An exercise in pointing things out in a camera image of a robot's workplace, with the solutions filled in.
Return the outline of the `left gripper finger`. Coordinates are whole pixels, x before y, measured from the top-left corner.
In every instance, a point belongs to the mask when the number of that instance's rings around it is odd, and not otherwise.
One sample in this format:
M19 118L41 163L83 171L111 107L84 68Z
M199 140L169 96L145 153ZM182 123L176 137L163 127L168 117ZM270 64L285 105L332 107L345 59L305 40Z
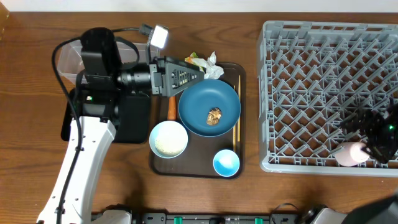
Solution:
M174 96L204 80L204 76L174 76L166 78L167 96Z
M203 80L199 66L172 57L164 58L166 80Z

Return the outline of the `pink cup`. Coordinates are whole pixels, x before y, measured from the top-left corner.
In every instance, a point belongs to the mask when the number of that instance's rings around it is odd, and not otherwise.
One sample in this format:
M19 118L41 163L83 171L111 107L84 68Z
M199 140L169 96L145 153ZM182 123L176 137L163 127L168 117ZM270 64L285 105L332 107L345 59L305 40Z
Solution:
M363 142L343 142L338 145L340 150L335 154L337 163L345 167L353 167L369 159L365 153L366 145Z

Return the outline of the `large blue plate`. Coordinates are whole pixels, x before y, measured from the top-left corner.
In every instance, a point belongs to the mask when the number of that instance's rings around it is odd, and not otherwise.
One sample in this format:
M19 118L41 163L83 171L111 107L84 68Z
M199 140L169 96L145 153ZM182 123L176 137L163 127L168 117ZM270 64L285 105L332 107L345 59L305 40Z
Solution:
M220 109L221 118L216 125L206 123L213 109ZM181 95L178 113L184 126L204 137L216 137L231 130L241 115L241 103L233 87L222 80L205 79Z

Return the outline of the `white tissue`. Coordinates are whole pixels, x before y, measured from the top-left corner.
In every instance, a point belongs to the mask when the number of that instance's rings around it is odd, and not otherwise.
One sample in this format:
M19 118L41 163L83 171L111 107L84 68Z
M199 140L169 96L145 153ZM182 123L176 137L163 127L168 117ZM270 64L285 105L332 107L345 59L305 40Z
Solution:
M207 60L196 58L195 63L205 69L204 79L219 79L224 74L224 69L216 65L216 53L212 52Z

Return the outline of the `light blue rice bowl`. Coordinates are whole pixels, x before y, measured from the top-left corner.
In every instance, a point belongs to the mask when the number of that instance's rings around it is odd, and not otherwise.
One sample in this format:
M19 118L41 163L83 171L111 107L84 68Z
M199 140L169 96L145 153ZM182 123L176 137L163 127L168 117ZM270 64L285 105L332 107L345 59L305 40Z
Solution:
M150 132L149 145L156 156L172 159L179 156L187 147L187 130L176 121L163 121Z

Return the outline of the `brown food scrap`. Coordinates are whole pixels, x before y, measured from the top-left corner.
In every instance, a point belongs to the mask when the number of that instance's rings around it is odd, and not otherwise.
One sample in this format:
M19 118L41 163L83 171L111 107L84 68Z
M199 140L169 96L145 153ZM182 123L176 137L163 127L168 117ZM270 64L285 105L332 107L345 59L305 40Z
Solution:
M213 108L209 111L206 119L207 125L215 126L219 123L222 116L222 112L219 108Z

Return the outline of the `blue cup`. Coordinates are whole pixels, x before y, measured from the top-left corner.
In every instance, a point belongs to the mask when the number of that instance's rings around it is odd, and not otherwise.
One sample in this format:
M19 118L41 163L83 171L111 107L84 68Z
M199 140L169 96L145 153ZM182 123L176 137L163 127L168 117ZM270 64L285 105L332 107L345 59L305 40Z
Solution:
M213 168L222 177L232 177L238 172L240 165L238 155L230 149L217 152L213 158Z

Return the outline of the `yellow green snack wrapper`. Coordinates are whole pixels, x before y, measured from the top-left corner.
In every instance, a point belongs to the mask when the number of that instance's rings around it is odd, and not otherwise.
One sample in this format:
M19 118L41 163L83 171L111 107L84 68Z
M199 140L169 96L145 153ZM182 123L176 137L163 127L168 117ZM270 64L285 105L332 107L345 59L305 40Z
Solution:
M184 61L200 67L198 59L199 59L198 55L195 52L192 52L188 57L184 59Z

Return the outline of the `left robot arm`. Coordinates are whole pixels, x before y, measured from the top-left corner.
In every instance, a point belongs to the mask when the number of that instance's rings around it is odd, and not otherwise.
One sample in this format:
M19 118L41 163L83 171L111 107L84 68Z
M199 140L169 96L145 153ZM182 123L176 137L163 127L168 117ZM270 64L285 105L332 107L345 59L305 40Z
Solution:
M124 63L116 29L96 27L78 37L84 69L73 93L66 93L72 120L67 151L52 194L38 223L90 223L104 158L126 117L123 98L140 91L171 97L202 81L196 65L146 55Z

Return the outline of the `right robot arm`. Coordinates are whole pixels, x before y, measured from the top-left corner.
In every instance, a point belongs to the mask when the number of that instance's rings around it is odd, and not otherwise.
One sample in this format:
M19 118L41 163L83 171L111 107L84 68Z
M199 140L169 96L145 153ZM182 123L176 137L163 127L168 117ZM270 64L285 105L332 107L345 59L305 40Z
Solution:
M349 132L359 131L367 137L361 152L381 163L393 159L397 152L397 105L387 109L387 116L362 110L340 124ZM377 200L352 210L350 213L336 212L326 206L317 206L298 217L296 223L397 223L397 194Z

